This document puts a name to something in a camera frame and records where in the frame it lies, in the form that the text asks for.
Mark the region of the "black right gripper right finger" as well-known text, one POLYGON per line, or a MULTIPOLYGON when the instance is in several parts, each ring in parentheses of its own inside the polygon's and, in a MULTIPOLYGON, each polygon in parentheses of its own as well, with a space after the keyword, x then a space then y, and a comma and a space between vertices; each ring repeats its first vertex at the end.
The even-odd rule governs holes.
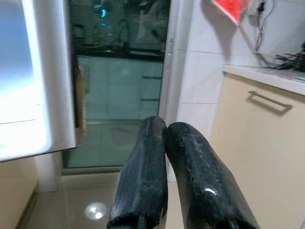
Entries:
POLYGON ((232 172, 193 126, 175 122, 166 130, 186 229, 257 229, 232 172))

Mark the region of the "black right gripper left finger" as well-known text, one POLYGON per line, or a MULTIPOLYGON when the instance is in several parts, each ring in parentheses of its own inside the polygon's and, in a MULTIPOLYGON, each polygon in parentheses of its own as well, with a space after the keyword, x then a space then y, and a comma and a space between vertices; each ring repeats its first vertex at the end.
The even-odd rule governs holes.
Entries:
POLYGON ((163 229, 168 207, 164 120, 142 122, 136 144, 119 173, 109 229, 163 229))

